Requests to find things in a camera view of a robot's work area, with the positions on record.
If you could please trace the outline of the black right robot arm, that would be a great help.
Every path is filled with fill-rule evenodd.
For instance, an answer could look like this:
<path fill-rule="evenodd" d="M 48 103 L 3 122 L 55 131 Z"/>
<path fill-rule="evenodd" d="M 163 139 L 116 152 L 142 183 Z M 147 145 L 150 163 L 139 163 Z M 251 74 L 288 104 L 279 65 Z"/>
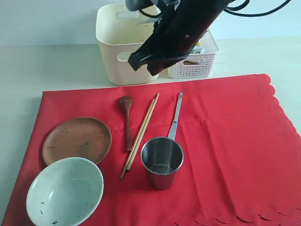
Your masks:
<path fill-rule="evenodd" d="M 143 65 L 156 75 L 184 60 L 229 0 L 127 0 L 130 11 L 152 5 L 160 10 L 151 36 L 132 53 L 128 63 L 136 71 Z"/>

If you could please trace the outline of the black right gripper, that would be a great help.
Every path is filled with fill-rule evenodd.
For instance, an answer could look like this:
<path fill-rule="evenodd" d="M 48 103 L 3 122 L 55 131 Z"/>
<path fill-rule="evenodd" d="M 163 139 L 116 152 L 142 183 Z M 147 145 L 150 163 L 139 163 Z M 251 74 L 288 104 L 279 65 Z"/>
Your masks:
<path fill-rule="evenodd" d="M 192 46 L 231 3 L 230 0 L 168 0 L 160 21 L 128 63 L 134 71 L 147 65 L 154 76 L 187 58 Z"/>

